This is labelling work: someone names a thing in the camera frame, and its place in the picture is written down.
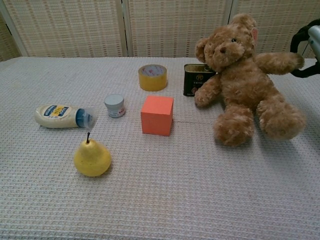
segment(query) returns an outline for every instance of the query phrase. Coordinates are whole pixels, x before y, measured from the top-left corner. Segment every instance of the black can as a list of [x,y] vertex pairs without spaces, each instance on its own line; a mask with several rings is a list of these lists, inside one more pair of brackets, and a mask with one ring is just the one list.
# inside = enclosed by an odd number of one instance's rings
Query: black can
[[194,97],[196,91],[215,74],[216,72],[206,64],[184,65],[183,95]]

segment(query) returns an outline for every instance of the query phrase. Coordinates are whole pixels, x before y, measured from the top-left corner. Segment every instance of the brown teddy bear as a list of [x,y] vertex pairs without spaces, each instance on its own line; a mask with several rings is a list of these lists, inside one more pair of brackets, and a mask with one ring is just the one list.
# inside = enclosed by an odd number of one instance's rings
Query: brown teddy bear
[[306,125],[305,115],[286,102],[267,74],[284,75],[304,66],[297,53],[255,54],[256,21],[248,14],[234,16],[195,46],[196,58],[217,72],[194,99],[199,108],[209,106],[222,93],[225,110],[214,123],[215,137],[238,146],[254,134],[254,114],[261,130],[273,140],[289,140]]

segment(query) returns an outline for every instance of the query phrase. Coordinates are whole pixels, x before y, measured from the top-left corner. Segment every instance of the teddy bear arm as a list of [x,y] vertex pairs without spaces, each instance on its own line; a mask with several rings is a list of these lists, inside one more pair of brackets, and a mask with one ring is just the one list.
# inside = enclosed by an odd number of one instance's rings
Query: teddy bear arm
[[221,93],[220,78],[220,74],[212,76],[195,92],[194,101],[198,107],[210,105]]
[[304,58],[293,52],[261,53],[253,59],[266,74],[288,74],[302,68],[305,64]]

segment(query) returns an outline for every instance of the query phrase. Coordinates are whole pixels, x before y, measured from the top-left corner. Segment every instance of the yellow tape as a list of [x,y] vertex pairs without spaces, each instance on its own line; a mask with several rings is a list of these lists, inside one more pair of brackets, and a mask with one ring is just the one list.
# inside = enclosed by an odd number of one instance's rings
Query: yellow tape
[[167,86],[167,69],[164,66],[150,64],[142,66],[139,71],[140,88],[148,92],[156,92]]

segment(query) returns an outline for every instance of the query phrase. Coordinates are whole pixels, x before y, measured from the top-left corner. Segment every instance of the blue bottle cap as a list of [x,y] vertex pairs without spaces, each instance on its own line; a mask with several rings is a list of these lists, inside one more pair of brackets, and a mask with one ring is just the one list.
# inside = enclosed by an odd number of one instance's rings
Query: blue bottle cap
[[93,108],[79,108],[75,115],[75,122],[80,128],[91,130],[97,121]]

